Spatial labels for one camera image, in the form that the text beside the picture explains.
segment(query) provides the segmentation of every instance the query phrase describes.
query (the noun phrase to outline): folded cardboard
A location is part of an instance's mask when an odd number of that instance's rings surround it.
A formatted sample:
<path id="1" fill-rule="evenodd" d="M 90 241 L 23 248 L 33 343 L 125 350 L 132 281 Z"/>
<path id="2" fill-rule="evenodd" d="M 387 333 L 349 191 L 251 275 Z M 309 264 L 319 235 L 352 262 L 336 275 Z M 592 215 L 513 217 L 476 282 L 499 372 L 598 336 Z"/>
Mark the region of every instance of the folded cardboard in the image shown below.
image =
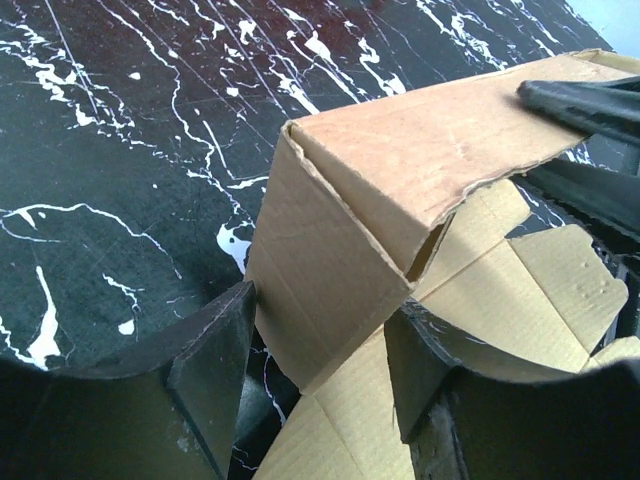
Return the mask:
<path id="1" fill-rule="evenodd" d="M 394 418 L 382 329 L 314 395 L 300 399 L 254 478 L 414 478 Z"/>
<path id="2" fill-rule="evenodd" d="M 505 240 L 529 214 L 508 180 L 479 189 L 460 207 L 414 292 L 446 318 L 426 325 L 432 339 L 455 364 L 520 383 L 567 378 L 613 359 L 640 356 L 638 339 L 617 340 L 591 355 L 626 299 L 625 286 L 612 278 L 578 227 Z M 418 422 L 449 369 L 412 357 L 418 348 L 400 340 L 393 346 L 387 338 L 387 350 L 376 331 L 323 386 L 303 396 L 256 478 L 416 478 L 401 440 L 402 423 Z M 404 353 L 400 370 L 394 370 Z M 410 398 L 397 397 L 400 375 Z M 423 377 L 433 388 L 425 388 Z M 441 476 L 434 478 L 442 480 L 458 478 L 453 417 L 438 405 L 431 420 L 420 442 L 438 448 L 414 452 L 415 468 L 438 471 Z"/>
<path id="3" fill-rule="evenodd" d="M 471 192 L 583 140 L 522 109 L 519 84 L 628 77 L 637 65 L 619 58 L 562 55 L 283 127 L 247 278 L 260 296 L 256 325 L 303 393 L 319 388 L 412 293 L 443 225 Z M 508 253 L 493 235 L 485 241 Z M 560 320 L 557 329 L 567 328 Z"/>

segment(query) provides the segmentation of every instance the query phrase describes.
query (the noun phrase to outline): brown cardboard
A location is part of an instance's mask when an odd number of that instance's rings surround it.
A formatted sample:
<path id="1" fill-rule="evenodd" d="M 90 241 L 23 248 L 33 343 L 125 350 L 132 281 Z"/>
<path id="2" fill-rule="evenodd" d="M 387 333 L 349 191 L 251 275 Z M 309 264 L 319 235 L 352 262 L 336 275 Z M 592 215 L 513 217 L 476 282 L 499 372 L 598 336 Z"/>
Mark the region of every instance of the brown cardboard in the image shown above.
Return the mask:
<path id="1" fill-rule="evenodd" d="M 559 379 L 640 356 L 640 340 L 621 339 L 591 357 L 626 288 L 578 227 L 505 240 L 528 215 L 508 180 L 478 190 L 460 207 L 414 293 L 446 319 L 430 325 L 433 338 L 470 370 L 510 382 Z M 522 315 L 513 318 L 512 312 Z M 417 398 L 415 420 L 427 400 Z M 430 418 L 420 468 L 440 475 L 434 479 L 464 478 L 451 415 L 436 405 Z M 416 478 L 394 418 L 380 330 L 313 395 L 300 399 L 256 478 Z"/>
<path id="2" fill-rule="evenodd" d="M 303 393 L 317 390 L 413 291 L 438 225 L 469 193 L 583 139 L 520 108 L 520 82 L 629 76 L 612 68 L 615 58 L 558 56 L 285 125 L 247 278 L 260 295 L 256 325 Z M 484 241 L 514 261 L 500 238 L 498 229 Z M 536 300 L 546 298 L 537 292 Z M 556 329 L 572 328 L 556 320 Z M 577 365 L 582 357 L 572 355 Z"/>
<path id="3" fill-rule="evenodd" d="M 487 348 L 577 373 L 627 289 L 575 225 L 506 240 L 527 216 L 509 180 L 477 191 L 453 218 L 413 297 Z"/>
<path id="4" fill-rule="evenodd" d="M 382 330 L 311 396 L 303 396 L 275 440 L 257 480 L 409 480 Z"/>

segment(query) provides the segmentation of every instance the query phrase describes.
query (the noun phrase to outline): white streak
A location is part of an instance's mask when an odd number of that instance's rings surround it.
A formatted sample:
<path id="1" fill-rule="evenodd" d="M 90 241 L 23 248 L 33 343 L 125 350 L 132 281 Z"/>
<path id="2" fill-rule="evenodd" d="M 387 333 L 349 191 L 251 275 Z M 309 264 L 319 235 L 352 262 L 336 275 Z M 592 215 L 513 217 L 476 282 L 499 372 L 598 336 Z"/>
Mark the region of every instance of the white streak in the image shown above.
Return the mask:
<path id="1" fill-rule="evenodd" d="M 349 87 L 344 83 L 343 79 L 348 81 L 354 87 L 355 87 L 355 82 L 353 81 L 353 79 L 350 76 L 348 76 L 347 74 L 342 72 L 338 68 L 338 66 L 333 62 L 333 60 L 331 59 L 331 52 L 329 51 L 329 48 L 318 39 L 318 32 L 316 32 L 314 30 L 312 38 L 309 39 L 311 41 L 311 43 L 309 43 L 309 40 L 307 40 L 307 42 L 305 42 L 305 47 L 307 47 L 309 50 L 313 51 L 314 53 L 317 53 L 316 50 L 318 52 L 320 52 L 322 55 L 318 54 L 318 56 L 320 58 L 322 58 L 325 61 L 325 63 L 327 65 L 329 65 L 330 68 L 327 68 L 327 67 L 324 67 L 322 65 L 319 65 L 318 63 L 316 63 L 316 61 L 313 58 L 311 58 L 308 55 L 306 55 L 298 47 L 298 45 L 295 44 L 295 42 L 293 41 L 294 38 L 296 38 L 295 32 L 293 32 L 291 30 L 288 31 L 287 32 L 287 39 L 289 40 L 289 43 L 291 44 L 291 46 L 296 50 L 296 52 L 298 52 L 302 57 L 304 57 L 313 66 L 318 67 L 321 70 L 323 70 L 329 76 L 329 78 L 331 80 L 333 80 L 335 82 L 335 84 L 338 85 L 338 87 L 340 87 L 340 90 L 342 90 L 344 93 L 349 95 L 351 97 L 351 99 L 355 103 L 360 103 L 360 100 L 358 100 L 358 97 L 356 96 L 356 94 L 354 94 L 349 89 Z M 282 61 L 285 61 L 285 58 L 280 56 L 280 55 L 278 56 L 278 58 L 280 58 Z M 283 79 L 282 75 L 279 75 L 276 72 L 273 72 L 273 73 L 275 73 L 281 80 Z M 292 86 L 292 93 L 297 93 L 298 90 L 301 91 L 300 87 L 298 87 L 297 85 L 293 85 Z M 367 92 L 362 88 L 357 88 L 357 93 L 359 93 L 361 95 L 366 95 Z"/>
<path id="2" fill-rule="evenodd" d="M 112 287 L 117 288 L 118 290 L 120 290 L 125 297 L 129 298 L 131 300 L 131 310 L 133 311 L 133 313 L 135 315 L 137 315 L 138 313 L 140 313 L 140 305 L 138 304 L 138 298 L 136 297 L 136 293 L 137 292 L 144 292 L 144 288 L 131 288 L 131 287 L 127 287 L 126 285 L 123 285 L 121 283 L 116 282 L 113 277 L 110 277 L 109 275 L 106 275 L 105 273 L 102 274 L 102 278 Z"/>
<path id="3" fill-rule="evenodd" d="M 211 140 L 213 140 L 214 148 L 218 152 L 218 157 L 220 157 L 220 163 L 222 163 L 222 166 L 224 167 L 225 171 L 227 172 L 227 175 L 229 175 L 229 177 L 231 177 L 231 179 L 235 180 L 235 177 L 233 176 L 233 174 L 229 170 L 229 167 L 227 167 L 227 161 L 224 158 L 224 154 L 222 153 L 222 149 L 220 148 L 220 144 L 218 143 L 218 140 L 216 139 L 216 136 L 213 134 L 213 130 L 211 130 L 211 127 L 209 126 L 209 124 L 206 121 L 203 120 L 202 124 L 207 129 L 207 132 L 209 132 L 209 135 L 211 136 Z M 210 168 L 211 168 L 211 165 L 210 165 L 210 163 L 208 161 L 207 162 L 207 170 L 210 170 Z"/>
<path id="4" fill-rule="evenodd" d="M 2 323 L 2 317 L 0 317 L 0 333 L 2 335 L 4 335 L 4 344 L 7 346 L 7 348 L 9 350 L 11 350 L 13 352 L 13 354 L 16 356 L 16 358 L 24 363 L 28 363 L 30 365 L 35 365 L 36 361 L 31 358 L 31 357 L 27 357 L 26 355 L 22 355 L 20 353 L 20 350 L 18 350 L 16 347 L 14 347 L 13 345 L 11 345 L 11 330 L 7 329 L 3 323 Z"/>
<path id="5" fill-rule="evenodd" d="M 282 8 L 282 10 L 285 11 L 285 13 L 287 14 L 287 16 L 291 19 L 294 20 L 296 22 L 305 22 L 305 23 L 309 23 L 307 22 L 304 18 L 302 18 L 300 15 L 298 15 L 296 12 L 294 12 L 293 10 L 289 10 L 288 8 Z"/>
<path id="6" fill-rule="evenodd" d="M 482 340 L 480 340 L 478 338 L 475 338 L 475 337 L 467 337 L 467 340 L 469 340 L 470 342 L 473 342 L 473 343 L 477 343 L 478 345 L 486 345 L 487 344 L 487 342 L 484 342 L 484 341 L 482 341 Z"/>
<path id="7" fill-rule="evenodd" d="M 34 230 L 37 230 L 36 222 L 33 221 L 33 217 L 29 214 L 29 212 L 22 211 L 18 215 L 24 218 L 25 222 L 31 225 L 31 228 L 33 228 Z"/>
<path id="8" fill-rule="evenodd" d="M 183 17 L 181 17 L 180 15 L 178 15 L 176 12 L 174 12 L 173 10 L 169 10 L 168 8 L 164 8 L 161 7 L 160 5 L 158 5 L 155 1 L 153 0 L 147 0 L 151 6 L 153 7 L 154 10 L 159 10 L 162 13 L 166 13 L 167 15 L 170 15 L 171 18 L 173 18 L 174 20 L 181 22 L 182 24 L 186 25 L 187 27 L 189 26 L 189 22 L 187 22 Z"/>
<path id="9" fill-rule="evenodd" d="M 267 181 L 268 179 L 269 179 L 268 176 L 264 176 L 264 177 L 252 178 L 249 180 L 242 180 L 237 185 L 229 185 L 227 188 L 230 188 L 231 190 L 242 190 L 244 188 L 254 185 L 255 183 Z"/>
<path id="10" fill-rule="evenodd" d="M 41 370 L 47 370 L 47 357 L 60 355 L 60 348 L 54 338 L 58 332 L 58 321 L 56 319 L 57 310 L 40 265 L 36 267 L 36 274 L 38 275 L 42 291 L 47 299 L 47 310 L 40 323 L 40 333 L 33 343 L 29 345 L 27 352 L 33 359 L 33 364 L 36 367 Z"/>
<path id="11" fill-rule="evenodd" d="M 455 5 L 449 2 L 440 2 L 454 10 L 454 13 L 451 16 L 451 28 L 447 28 L 442 20 L 440 20 L 429 7 L 429 5 L 433 3 L 433 0 L 415 1 L 418 9 L 427 15 L 440 28 L 440 33 L 444 33 L 451 37 L 451 40 L 462 49 L 467 62 L 473 61 L 474 63 L 481 65 L 482 62 L 480 62 L 473 54 L 473 52 L 475 52 L 483 57 L 484 62 L 493 65 L 498 70 L 504 70 L 507 67 L 506 62 L 496 58 L 490 52 L 487 42 L 480 40 L 465 31 L 464 18 L 471 19 L 471 17 L 460 14 L 456 10 Z"/>
<path id="12" fill-rule="evenodd" d="M 291 96 L 295 100 L 302 105 L 307 112 L 313 114 L 319 113 L 320 110 L 309 100 L 309 97 L 305 93 L 302 88 L 300 88 L 295 80 L 287 77 L 284 73 L 280 73 L 274 69 L 270 69 L 271 73 L 273 73 L 276 77 L 280 79 L 280 84 L 278 88 L 285 92 L 287 95 Z"/>
<path id="13" fill-rule="evenodd" d="M 380 88 L 388 96 L 395 95 L 397 93 L 406 93 L 407 89 L 395 73 L 392 74 L 393 76 L 391 79 L 383 80 L 382 77 L 374 72 L 369 66 L 369 63 L 380 63 L 380 57 L 378 56 L 378 52 L 367 44 L 366 39 L 361 38 L 360 41 L 358 41 L 358 46 L 364 52 L 360 54 L 360 64 L 371 74 L 373 78 L 376 79 Z"/>
<path id="14" fill-rule="evenodd" d="M 117 215 L 114 215 L 113 213 L 105 212 L 104 210 L 98 210 L 97 208 L 93 208 L 92 206 L 90 206 L 90 205 L 88 205 L 86 203 L 77 203 L 76 205 L 73 205 L 71 207 L 59 207 L 59 206 L 56 206 L 56 205 L 47 205 L 47 204 L 44 204 L 44 203 L 37 203 L 37 204 L 34 204 L 34 205 L 29 205 L 29 206 L 26 206 L 26 207 L 18 208 L 17 210 L 14 210 L 12 212 L 9 212 L 9 213 L 3 215 L 2 218 L 3 219 L 4 218 L 10 218 L 10 217 L 13 217 L 15 215 L 19 215 L 19 216 L 22 217 L 25 213 L 29 213 L 29 211 L 33 210 L 33 209 L 52 210 L 52 211 L 57 211 L 57 212 L 74 212 L 74 211 L 79 210 L 81 208 L 85 208 L 88 211 L 90 211 L 91 213 L 94 213 L 96 215 L 100 215 L 102 217 L 106 217 L 106 218 L 109 218 L 110 220 L 115 221 L 116 223 L 118 223 L 118 225 L 120 225 L 122 228 L 124 228 L 130 236 L 132 236 L 134 238 L 146 238 L 148 241 L 150 241 L 160 252 L 162 252 L 171 261 L 172 265 L 174 265 L 173 259 L 171 258 L 169 253 L 162 247 L 162 245 L 160 245 L 160 243 L 157 240 L 155 240 L 153 237 L 151 237 L 151 235 L 149 235 L 148 233 L 145 233 L 145 232 L 143 232 L 143 233 L 135 233 L 131 229 L 131 227 L 129 227 Z M 4 225 L 3 225 L 3 228 L 7 233 L 11 234 L 11 232 L 9 232 L 7 230 L 7 228 L 4 227 Z M 53 241 L 53 240 L 34 240 L 34 241 L 47 242 L 47 241 Z M 178 272 L 178 270 L 175 268 L 175 265 L 173 267 L 173 271 L 176 274 L 176 276 L 180 280 L 182 280 L 182 275 L 180 275 L 180 272 Z"/>
<path id="15" fill-rule="evenodd" d="M 524 3 L 522 2 L 522 0 L 511 0 L 511 3 L 513 3 L 523 14 L 525 17 L 527 17 L 529 20 L 531 20 L 536 27 L 538 27 L 538 29 L 540 29 L 540 31 L 549 39 L 551 40 L 553 43 L 556 44 L 560 44 L 560 42 L 553 37 L 553 35 L 551 35 L 551 33 L 549 32 L 549 30 L 547 30 L 545 28 L 545 26 L 542 24 L 542 22 L 540 22 L 540 20 L 538 20 L 533 14 L 531 14 L 531 12 L 529 12 L 529 10 L 527 10 L 527 7 L 525 7 Z"/>

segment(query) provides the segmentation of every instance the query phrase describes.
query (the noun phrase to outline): cardboard box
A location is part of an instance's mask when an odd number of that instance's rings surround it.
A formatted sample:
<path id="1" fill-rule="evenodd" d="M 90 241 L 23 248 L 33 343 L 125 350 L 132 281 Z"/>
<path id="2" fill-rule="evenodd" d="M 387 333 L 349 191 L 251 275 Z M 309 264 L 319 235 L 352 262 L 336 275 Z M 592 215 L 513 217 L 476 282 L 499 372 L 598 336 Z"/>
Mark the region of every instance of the cardboard box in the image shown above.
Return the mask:
<path id="1" fill-rule="evenodd" d="M 461 452 L 467 450 L 452 433 L 469 408 L 450 411 L 442 400 L 420 424 L 451 365 L 484 379 L 540 385 L 640 357 L 637 338 L 591 355 L 626 300 L 626 288 L 579 227 L 505 240 L 529 214 L 516 187 L 501 180 L 473 193 L 443 235 L 414 297 L 446 318 L 425 327 L 430 344 L 447 352 L 452 364 L 421 356 L 427 345 L 413 345 L 401 334 L 394 344 L 388 330 L 402 321 L 396 312 L 385 326 L 386 345 L 377 330 L 323 386 L 300 399 L 255 478 L 476 478 L 464 476 Z M 473 397 L 467 383 L 455 392 Z M 459 425 L 460 434 L 473 437 L 481 423 Z M 410 452 L 401 433 L 414 425 L 419 434 Z M 478 442 L 469 447 L 481 456 Z"/>
<path id="2" fill-rule="evenodd" d="M 582 134 L 522 109 L 516 98 L 522 81 L 606 81 L 628 77 L 637 69 L 631 59 L 586 51 L 286 124 L 247 277 L 256 283 L 260 297 L 260 334 L 303 394 L 323 385 L 414 292 L 447 222 L 470 193 L 583 140 Z M 491 215 L 501 219 L 512 213 L 497 208 Z M 513 249 L 503 241 L 504 229 L 485 229 L 485 219 L 468 219 L 483 232 L 481 242 L 473 246 L 476 250 L 468 253 L 504 254 L 504 259 L 495 259 L 498 263 L 486 280 L 503 282 L 503 272 L 518 254 L 509 253 Z M 512 219 L 502 220 L 506 224 Z M 524 242 L 520 247 L 524 251 L 531 245 Z M 464 269 L 462 257 L 458 260 Z M 533 273 L 536 268 L 531 261 L 519 273 L 526 277 L 527 270 Z M 567 279 L 557 278 L 554 291 L 571 288 L 563 281 Z M 445 303 L 456 295 L 455 286 L 439 286 L 444 279 L 434 282 L 429 288 L 439 289 L 436 297 L 441 300 L 446 297 L 446 302 L 437 303 L 447 314 Z M 571 313 L 575 305 L 564 305 L 553 295 L 535 291 L 529 299 L 535 304 L 532 319 L 553 308 Z M 500 307 L 503 315 L 519 315 L 513 309 L 521 308 L 508 301 Z M 571 330 L 565 313 L 555 313 L 554 330 L 524 352 L 526 358 L 539 361 L 540 345 Z M 511 341 L 501 338 L 504 344 L 499 344 L 508 349 Z M 592 341 L 588 331 L 572 344 L 567 353 L 572 368 L 586 360 Z M 560 368 L 555 360 L 550 362 Z"/>

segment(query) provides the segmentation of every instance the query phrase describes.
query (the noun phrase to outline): torn cardboard edge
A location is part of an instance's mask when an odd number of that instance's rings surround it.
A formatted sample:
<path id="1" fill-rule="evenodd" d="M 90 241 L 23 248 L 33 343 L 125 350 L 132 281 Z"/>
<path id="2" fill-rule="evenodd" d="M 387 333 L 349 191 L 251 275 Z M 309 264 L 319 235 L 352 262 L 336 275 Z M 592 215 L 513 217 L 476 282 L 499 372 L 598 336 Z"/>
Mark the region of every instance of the torn cardboard edge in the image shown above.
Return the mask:
<path id="1" fill-rule="evenodd" d="M 415 478 L 394 418 L 382 329 L 299 400 L 254 478 Z"/>
<path id="2" fill-rule="evenodd" d="M 322 385 L 409 296 L 439 241 L 430 234 L 468 192 L 583 139 L 519 108 L 521 81 L 628 76 L 591 62 L 611 65 L 611 55 L 553 57 L 283 128 L 247 278 L 261 298 L 256 325 L 303 393 Z M 487 125 L 487 112 L 500 122 Z"/>

